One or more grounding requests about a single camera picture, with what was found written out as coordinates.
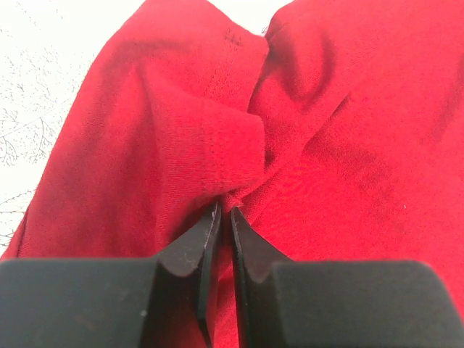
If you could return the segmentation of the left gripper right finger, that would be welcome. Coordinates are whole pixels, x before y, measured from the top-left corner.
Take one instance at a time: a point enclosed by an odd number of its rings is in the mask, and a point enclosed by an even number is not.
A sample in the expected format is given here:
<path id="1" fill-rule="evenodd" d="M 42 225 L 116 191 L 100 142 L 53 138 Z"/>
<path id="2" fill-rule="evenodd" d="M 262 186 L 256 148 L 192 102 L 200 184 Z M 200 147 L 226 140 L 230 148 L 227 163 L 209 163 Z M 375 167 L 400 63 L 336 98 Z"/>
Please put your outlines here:
<path id="1" fill-rule="evenodd" d="M 443 281 L 415 261 L 295 262 L 231 210 L 241 347 L 461 347 Z"/>

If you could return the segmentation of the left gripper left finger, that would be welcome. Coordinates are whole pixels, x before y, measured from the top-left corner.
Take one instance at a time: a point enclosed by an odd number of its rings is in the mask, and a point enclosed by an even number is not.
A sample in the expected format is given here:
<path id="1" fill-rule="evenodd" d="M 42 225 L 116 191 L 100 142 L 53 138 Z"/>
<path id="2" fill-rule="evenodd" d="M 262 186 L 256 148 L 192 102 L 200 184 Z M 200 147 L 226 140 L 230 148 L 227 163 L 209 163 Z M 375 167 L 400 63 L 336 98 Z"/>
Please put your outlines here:
<path id="1" fill-rule="evenodd" d="M 221 208 L 151 257 L 1 264 L 3 347 L 211 347 Z"/>

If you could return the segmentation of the red t shirt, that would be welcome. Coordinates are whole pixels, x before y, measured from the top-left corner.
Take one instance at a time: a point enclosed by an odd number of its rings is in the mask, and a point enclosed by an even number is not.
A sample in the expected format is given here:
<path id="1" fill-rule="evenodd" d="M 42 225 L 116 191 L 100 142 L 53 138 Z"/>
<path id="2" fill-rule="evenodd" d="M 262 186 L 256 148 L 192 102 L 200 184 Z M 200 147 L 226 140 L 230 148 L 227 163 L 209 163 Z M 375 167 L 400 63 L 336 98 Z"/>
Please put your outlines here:
<path id="1" fill-rule="evenodd" d="M 463 3 L 293 1 L 270 21 L 252 109 L 269 176 L 221 208 L 211 347 L 241 347 L 231 210 L 295 262 L 415 261 L 463 322 Z"/>

